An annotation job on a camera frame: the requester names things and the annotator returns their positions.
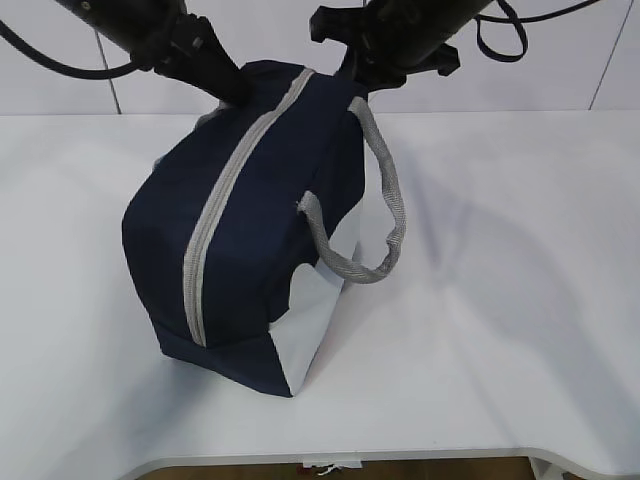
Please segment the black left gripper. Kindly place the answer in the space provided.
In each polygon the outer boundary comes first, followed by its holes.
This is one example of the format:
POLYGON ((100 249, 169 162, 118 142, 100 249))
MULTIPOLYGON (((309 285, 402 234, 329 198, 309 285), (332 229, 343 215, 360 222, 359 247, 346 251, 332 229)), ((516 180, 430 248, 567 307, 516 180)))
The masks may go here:
POLYGON ((245 105, 252 86, 222 48, 205 17, 178 14, 153 30, 130 52, 140 70, 193 85, 213 97, 245 105))

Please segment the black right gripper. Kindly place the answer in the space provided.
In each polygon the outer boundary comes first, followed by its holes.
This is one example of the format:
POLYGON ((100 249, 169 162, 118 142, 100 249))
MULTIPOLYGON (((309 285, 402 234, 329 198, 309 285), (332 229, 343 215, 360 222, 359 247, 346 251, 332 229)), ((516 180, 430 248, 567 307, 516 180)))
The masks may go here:
POLYGON ((311 40, 347 47, 336 78, 370 90, 397 89, 412 74, 448 76, 459 68, 447 41, 459 30, 455 1, 371 1, 362 7, 320 6, 309 21, 311 40))

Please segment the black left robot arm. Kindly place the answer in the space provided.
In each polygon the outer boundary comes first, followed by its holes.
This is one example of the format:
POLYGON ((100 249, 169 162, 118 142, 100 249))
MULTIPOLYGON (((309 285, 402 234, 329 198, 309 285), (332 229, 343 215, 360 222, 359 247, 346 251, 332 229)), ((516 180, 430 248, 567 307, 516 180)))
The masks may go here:
POLYGON ((189 84, 235 106, 251 85, 210 21, 183 1, 71 0, 59 3, 129 54, 142 71, 189 84))

